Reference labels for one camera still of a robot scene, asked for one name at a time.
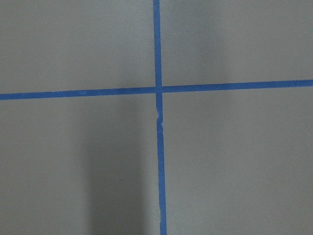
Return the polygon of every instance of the blue painter's tape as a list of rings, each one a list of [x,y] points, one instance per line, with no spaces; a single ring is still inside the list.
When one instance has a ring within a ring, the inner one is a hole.
[[[156,87],[162,87],[160,1],[153,1]]]
[[[60,91],[60,92],[12,93],[12,94],[0,94],[0,100],[61,98],[61,97],[100,96],[100,95],[118,95],[118,94],[153,94],[155,92],[156,92],[155,87],[137,87],[137,88],[101,89],[101,90]]]
[[[186,85],[186,86],[165,86],[162,87],[162,92],[163,93],[200,92],[200,91],[222,91],[222,90],[242,90],[242,89],[311,87],[311,86],[313,86],[313,80],[243,82],[243,83]]]
[[[160,234],[167,235],[166,226],[166,193],[164,167],[163,137],[163,100],[162,100],[162,62],[161,62],[161,27],[160,1],[153,1],[154,39],[155,39],[155,73],[156,73],[156,110],[157,110],[157,159],[158,159],[158,192],[160,206]]]

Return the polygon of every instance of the gray surface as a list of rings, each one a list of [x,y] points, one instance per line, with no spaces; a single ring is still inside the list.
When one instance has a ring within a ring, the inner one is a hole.
[[[312,95],[165,94],[168,234],[312,234]]]
[[[153,3],[2,0],[0,93],[154,85]]]
[[[2,101],[1,235],[159,233],[154,95]]]
[[[313,1],[162,0],[164,85],[313,77]]]

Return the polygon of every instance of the blue line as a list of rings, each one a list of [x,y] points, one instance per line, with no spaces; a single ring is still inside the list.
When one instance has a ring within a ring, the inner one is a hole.
[[[160,1],[153,1],[156,87],[162,87]]]
[[[156,110],[157,110],[157,159],[158,159],[158,194],[160,206],[160,234],[167,235],[166,228],[166,193],[164,168],[163,137],[163,99],[162,99],[162,62],[161,62],[161,27],[160,1],[153,1],[154,38],[155,38],[155,73],[156,73]]]
[[[243,83],[186,85],[186,86],[165,86],[165,87],[162,87],[162,92],[163,93],[175,93],[175,92],[287,88],[287,87],[312,87],[312,86],[313,86],[313,80],[293,80],[293,81],[243,82]]]
[[[119,95],[119,94],[153,94],[155,92],[156,92],[155,87],[137,87],[137,88],[101,89],[101,90],[12,93],[12,94],[0,94],[0,100],[61,98],[61,97]]]
[[[223,91],[223,90],[265,89],[265,88],[288,88],[288,87],[290,88],[313,87],[313,80],[243,82],[243,83],[221,83],[221,84],[203,84],[203,85],[164,86],[164,87],[133,87],[133,88],[117,88],[101,90],[10,93],[10,94],[0,94],[0,100],[102,96],[102,95],[120,95],[120,94],[201,92],[201,91]]]

